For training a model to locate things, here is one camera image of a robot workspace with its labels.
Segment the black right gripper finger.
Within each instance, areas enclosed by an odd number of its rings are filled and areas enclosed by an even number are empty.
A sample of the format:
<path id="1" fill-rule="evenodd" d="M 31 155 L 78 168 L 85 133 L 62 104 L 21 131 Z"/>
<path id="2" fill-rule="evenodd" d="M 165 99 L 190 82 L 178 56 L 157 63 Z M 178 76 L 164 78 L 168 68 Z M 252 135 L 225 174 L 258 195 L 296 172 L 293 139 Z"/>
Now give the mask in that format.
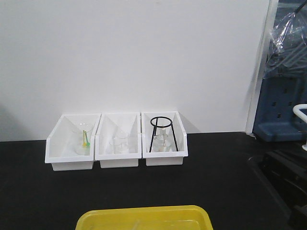
<path id="1" fill-rule="evenodd" d="M 248 159 L 248 164 L 288 217 L 294 230 L 307 228 L 307 154 L 273 150 Z"/>

